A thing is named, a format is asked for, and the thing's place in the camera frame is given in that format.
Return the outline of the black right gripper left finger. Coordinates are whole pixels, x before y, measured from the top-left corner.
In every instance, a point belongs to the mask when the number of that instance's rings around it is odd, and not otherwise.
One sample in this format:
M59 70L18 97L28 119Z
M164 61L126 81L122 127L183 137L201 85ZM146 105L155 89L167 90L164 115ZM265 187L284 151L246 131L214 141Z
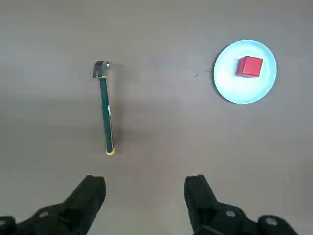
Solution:
M102 176L86 176L62 203L38 209L31 217L16 222L0 218L2 235L86 235L106 197Z

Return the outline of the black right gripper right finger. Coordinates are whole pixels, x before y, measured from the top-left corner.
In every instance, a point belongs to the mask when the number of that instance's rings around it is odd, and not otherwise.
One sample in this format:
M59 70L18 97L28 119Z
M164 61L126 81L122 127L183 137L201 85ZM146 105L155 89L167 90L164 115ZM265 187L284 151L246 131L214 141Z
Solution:
M284 219L263 215L250 220L239 207L219 202L203 175L188 176L184 198L195 235L295 235Z

